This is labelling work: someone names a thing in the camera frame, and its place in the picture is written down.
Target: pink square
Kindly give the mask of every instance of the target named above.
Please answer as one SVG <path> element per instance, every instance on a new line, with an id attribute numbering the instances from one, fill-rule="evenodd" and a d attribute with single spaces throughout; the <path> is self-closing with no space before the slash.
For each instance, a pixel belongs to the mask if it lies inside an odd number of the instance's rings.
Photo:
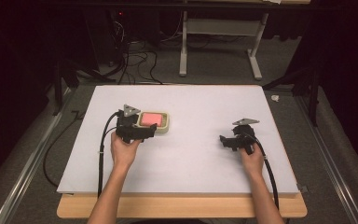
<path id="1" fill-rule="evenodd" d="M 157 124 L 158 127 L 161 127 L 162 115 L 161 114 L 149 114 L 143 113 L 141 125 L 142 126 L 150 126 L 152 124 Z"/>

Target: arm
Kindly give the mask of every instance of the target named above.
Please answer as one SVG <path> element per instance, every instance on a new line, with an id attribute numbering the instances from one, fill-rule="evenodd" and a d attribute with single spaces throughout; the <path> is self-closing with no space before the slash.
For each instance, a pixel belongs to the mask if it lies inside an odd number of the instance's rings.
<path id="1" fill-rule="evenodd" d="M 136 149 L 141 140 L 135 140 L 130 144 L 124 143 L 112 133 L 111 151 L 113 157 L 113 170 L 103 188 L 97 203 L 92 209 L 88 223 L 116 223 L 118 200 L 123 189 L 127 172 L 135 160 Z"/>
<path id="2" fill-rule="evenodd" d="M 244 148 L 241 148 L 240 152 L 243 169 L 251 184 L 257 222 L 260 224 L 283 223 L 281 214 L 275 206 L 263 178 L 263 154 L 257 144 L 253 144 L 253 148 L 255 152 L 251 155 L 248 155 Z"/>

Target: red sponge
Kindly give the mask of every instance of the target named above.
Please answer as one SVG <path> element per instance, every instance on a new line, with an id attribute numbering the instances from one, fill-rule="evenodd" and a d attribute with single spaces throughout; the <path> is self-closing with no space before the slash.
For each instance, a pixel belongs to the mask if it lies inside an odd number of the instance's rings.
<path id="1" fill-rule="evenodd" d="M 161 123 L 162 123 L 161 114 L 143 113 L 142 120 L 141 120 L 142 126 L 150 126 L 155 123 L 157 124 L 158 127 L 161 127 Z"/>

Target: white tabletop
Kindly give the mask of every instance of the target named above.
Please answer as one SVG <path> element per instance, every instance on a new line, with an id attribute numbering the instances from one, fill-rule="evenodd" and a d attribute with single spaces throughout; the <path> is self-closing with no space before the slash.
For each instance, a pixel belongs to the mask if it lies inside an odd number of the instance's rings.
<path id="1" fill-rule="evenodd" d="M 223 147 L 219 135 L 233 137 L 234 121 L 251 126 L 263 145 L 280 194 L 298 193 L 282 140 L 259 86 L 100 86 L 96 87 L 65 168 L 59 193 L 96 192 L 99 145 L 108 118 L 123 105 L 167 112 L 169 131 L 138 148 L 123 192 L 250 193 L 241 156 Z M 116 126 L 116 119 L 109 127 Z M 112 170 L 110 135 L 104 142 L 103 183 Z M 269 190 L 269 175 L 264 167 Z"/>

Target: aluminum rail on floor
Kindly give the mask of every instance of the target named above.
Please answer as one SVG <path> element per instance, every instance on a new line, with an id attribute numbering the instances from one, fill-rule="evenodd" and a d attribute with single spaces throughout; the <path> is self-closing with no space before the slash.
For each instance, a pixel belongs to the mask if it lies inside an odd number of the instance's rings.
<path id="1" fill-rule="evenodd" d="M 337 195 L 342 202 L 342 205 L 345 209 L 345 212 L 348 215 L 351 223 L 358 223 L 358 207 L 351 195 L 351 191 L 348 188 L 345 180 L 343 179 L 340 171 L 338 170 L 336 163 L 334 162 L 333 157 L 331 156 L 327 145 L 324 143 L 324 140 L 319 132 L 317 127 L 314 127 L 310 118 L 308 117 L 308 108 L 307 103 L 305 102 L 302 96 L 295 97 L 298 107 L 304 115 L 305 120 L 310 126 L 310 130 L 318 143 L 319 153 L 322 157 L 322 162 L 324 167 L 330 176 L 330 179 L 336 189 Z"/>
<path id="2" fill-rule="evenodd" d="M 66 89 L 64 93 L 64 102 L 62 110 L 51 119 L 50 125 L 42 136 L 39 144 L 36 149 L 33 151 L 28 161 L 25 163 L 24 168 L 21 171 L 21 174 L 16 181 L 13 189 L 7 196 L 5 203 L 3 204 L 0 210 L 0 224 L 9 223 L 13 218 L 16 210 L 21 203 L 21 199 L 25 194 L 25 191 L 28 189 L 28 186 L 31 184 L 31 181 L 36 173 L 37 167 L 40 162 L 43 160 L 44 155 L 46 154 L 46 143 L 48 142 L 54 128 L 57 126 L 58 122 L 62 117 L 62 111 L 66 108 L 69 101 L 72 99 L 74 91 L 70 91 L 69 88 Z"/>

